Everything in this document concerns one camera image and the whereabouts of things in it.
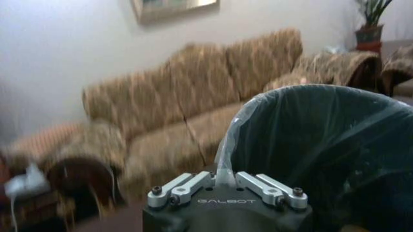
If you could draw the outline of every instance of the plastic bag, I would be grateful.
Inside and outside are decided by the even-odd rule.
[[[382,95],[327,85],[256,95],[215,161],[216,184],[246,171],[302,187],[318,229],[413,229],[413,108]]]

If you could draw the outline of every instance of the plant pot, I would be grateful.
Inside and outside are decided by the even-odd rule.
[[[380,42],[359,43],[356,51],[370,51],[380,54]]]
[[[355,31],[356,44],[372,43],[380,41],[382,26],[362,28]]]

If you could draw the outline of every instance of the sofa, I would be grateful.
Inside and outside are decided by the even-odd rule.
[[[157,68],[82,90],[89,123],[38,160],[56,188],[88,182],[102,205],[144,199],[152,186],[213,163],[243,103],[295,84],[374,88],[368,52],[302,55],[300,33],[283,29],[228,46],[188,44]]]

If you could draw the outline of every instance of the metal bracket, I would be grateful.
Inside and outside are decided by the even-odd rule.
[[[180,205],[191,200],[193,193],[201,188],[212,187],[215,185],[209,172],[200,172],[195,177],[187,181],[181,186],[177,186],[171,191],[171,204]]]
[[[236,184],[241,188],[248,188],[255,194],[258,194],[264,203],[279,206],[283,199],[283,194],[279,189],[268,186],[255,177],[246,172],[237,172],[235,174]]]
[[[165,185],[161,186],[160,191],[155,194],[148,192],[148,206],[152,208],[161,207],[167,204],[169,198],[169,192],[172,188],[181,185],[192,178],[189,173],[183,173],[179,177],[172,179]]]
[[[284,200],[291,208],[298,210],[307,208],[307,195],[302,192],[302,190],[294,191],[294,189],[296,190],[296,188],[291,189],[288,186],[286,186],[264,174],[258,174],[255,177],[266,184],[278,188],[282,191]]]

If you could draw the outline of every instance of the white object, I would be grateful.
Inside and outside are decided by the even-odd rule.
[[[49,189],[49,183],[33,163],[26,167],[25,175],[17,175],[4,184],[5,195],[9,199],[28,197]]]

